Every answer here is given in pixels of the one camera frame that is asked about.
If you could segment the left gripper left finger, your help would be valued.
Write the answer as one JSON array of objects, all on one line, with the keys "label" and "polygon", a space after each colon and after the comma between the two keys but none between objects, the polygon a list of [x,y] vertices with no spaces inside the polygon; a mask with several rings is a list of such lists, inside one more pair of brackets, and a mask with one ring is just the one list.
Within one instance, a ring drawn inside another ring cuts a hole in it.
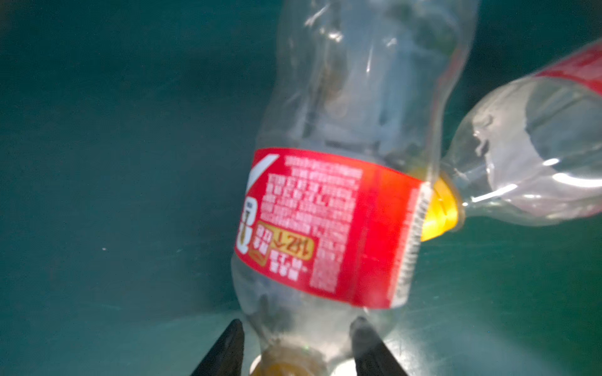
[{"label": "left gripper left finger", "polygon": [[243,323],[234,319],[192,371],[191,376],[241,376],[244,351]]}]

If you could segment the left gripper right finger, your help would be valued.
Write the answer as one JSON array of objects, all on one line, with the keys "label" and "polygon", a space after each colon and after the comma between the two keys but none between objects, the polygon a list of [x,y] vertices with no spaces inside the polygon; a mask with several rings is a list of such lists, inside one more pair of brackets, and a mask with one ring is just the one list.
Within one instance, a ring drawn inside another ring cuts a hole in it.
[{"label": "left gripper right finger", "polygon": [[408,376],[365,318],[358,317],[351,324],[350,337],[358,376]]}]

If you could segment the clear bottle yellow cap red label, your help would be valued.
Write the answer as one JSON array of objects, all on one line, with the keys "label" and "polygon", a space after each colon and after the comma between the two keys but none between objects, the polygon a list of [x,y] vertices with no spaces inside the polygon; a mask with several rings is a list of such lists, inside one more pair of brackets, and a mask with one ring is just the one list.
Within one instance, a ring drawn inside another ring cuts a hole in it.
[{"label": "clear bottle yellow cap red label", "polygon": [[406,304],[476,1],[286,1],[231,270],[256,375],[330,375]]}]

